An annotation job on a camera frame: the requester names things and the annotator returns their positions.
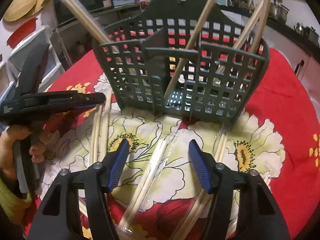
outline steel pot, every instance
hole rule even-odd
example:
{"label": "steel pot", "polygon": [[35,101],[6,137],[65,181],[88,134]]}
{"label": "steel pot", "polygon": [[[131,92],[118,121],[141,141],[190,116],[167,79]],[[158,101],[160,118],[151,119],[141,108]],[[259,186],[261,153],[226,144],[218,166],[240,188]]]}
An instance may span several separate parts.
{"label": "steel pot", "polygon": [[286,23],[289,9],[282,4],[270,4],[269,16],[278,22]]}
{"label": "steel pot", "polygon": [[314,44],[318,44],[319,35],[316,33],[316,30],[313,27],[305,27],[303,30],[303,35],[311,40]]}

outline floral tablecloth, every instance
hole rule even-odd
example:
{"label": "floral tablecloth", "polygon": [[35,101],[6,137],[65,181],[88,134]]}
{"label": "floral tablecloth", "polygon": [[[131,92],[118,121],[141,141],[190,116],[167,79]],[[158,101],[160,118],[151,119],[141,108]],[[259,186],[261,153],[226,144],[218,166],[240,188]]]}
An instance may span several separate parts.
{"label": "floral tablecloth", "polygon": [[[222,162],[235,171],[255,168],[263,177],[269,177],[271,191],[294,238],[320,200],[320,127],[308,94],[290,65],[276,50],[270,49],[270,53],[265,77],[228,135]],[[49,91],[107,93],[109,89],[90,51]],[[169,115],[153,116],[140,109],[120,110],[114,97],[112,102],[108,149],[115,150],[122,138],[127,138],[131,150],[119,186],[108,195],[115,223],[119,223],[156,142],[168,134],[176,135],[157,186],[152,187],[149,201],[130,228],[137,239],[168,239],[200,191],[188,157],[188,143],[195,139],[204,152],[211,153],[220,126]],[[53,133],[49,146],[52,151],[46,156],[45,174],[37,192],[41,199],[61,169],[86,169],[92,111],[63,113],[46,125],[45,129]],[[238,203],[239,192],[235,192],[230,220],[237,216]],[[187,239],[199,238],[209,206],[210,202]],[[81,219],[84,235],[90,237],[88,221],[84,216]]]}

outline utensil holder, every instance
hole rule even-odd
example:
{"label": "utensil holder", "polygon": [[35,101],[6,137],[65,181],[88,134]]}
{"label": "utensil holder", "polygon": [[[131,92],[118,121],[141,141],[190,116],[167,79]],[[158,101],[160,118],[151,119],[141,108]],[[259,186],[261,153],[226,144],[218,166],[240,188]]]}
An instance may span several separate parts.
{"label": "utensil holder", "polygon": [[[194,49],[184,49],[206,1],[153,0],[140,15],[105,28],[113,43],[93,41],[121,109],[137,107],[229,127],[236,122],[266,72],[268,46],[261,40],[256,54],[247,52],[252,32],[241,50],[233,49],[244,27],[214,6]],[[165,102],[164,91],[179,58],[188,61]]]}

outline cabinet handle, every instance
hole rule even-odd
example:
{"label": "cabinet handle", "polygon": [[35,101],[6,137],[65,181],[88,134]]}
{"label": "cabinet handle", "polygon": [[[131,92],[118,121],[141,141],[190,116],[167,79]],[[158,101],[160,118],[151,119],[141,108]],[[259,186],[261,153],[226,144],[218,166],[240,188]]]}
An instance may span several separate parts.
{"label": "cabinet handle", "polygon": [[303,65],[304,65],[304,60],[301,60],[300,63],[297,64],[296,69],[294,70],[294,73],[297,74],[299,67],[300,66],[303,67]]}

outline cooking pot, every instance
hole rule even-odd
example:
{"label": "cooking pot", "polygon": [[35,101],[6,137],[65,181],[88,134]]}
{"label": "cooking pot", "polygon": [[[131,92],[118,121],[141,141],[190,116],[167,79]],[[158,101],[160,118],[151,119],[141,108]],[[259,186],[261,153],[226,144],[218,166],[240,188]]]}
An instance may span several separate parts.
{"label": "cooking pot", "polygon": [[313,27],[305,27],[303,30],[303,35],[311,40],[314,44],[318,45],[319,35]]}
{"label": "cooking pot", "polygon": [[269,16],[278,22],[287,21],[289,9],[282,4],[270,3]]}
{"label": "cooking pot", "polygon": [[301,23],[295,23],[293,25],[294,30],[311,40],[314,44],[318,45],[319,35],[313,27],[304,27]]}

